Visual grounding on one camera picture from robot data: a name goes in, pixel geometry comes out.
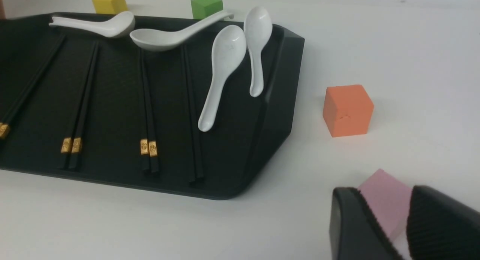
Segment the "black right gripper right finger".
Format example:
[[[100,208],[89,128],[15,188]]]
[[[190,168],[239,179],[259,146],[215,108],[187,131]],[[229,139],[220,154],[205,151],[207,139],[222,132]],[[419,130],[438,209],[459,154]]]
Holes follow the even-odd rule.
[[[414,260],[478,260],[480,214],[427,185],[415,185],[406,236]]]

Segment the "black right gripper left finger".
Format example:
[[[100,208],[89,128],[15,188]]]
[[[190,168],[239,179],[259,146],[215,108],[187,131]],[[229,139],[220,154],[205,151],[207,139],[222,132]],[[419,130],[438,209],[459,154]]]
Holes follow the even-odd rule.
[[[402,260],[356,188],[332,192],[329,226],[333,260]]]

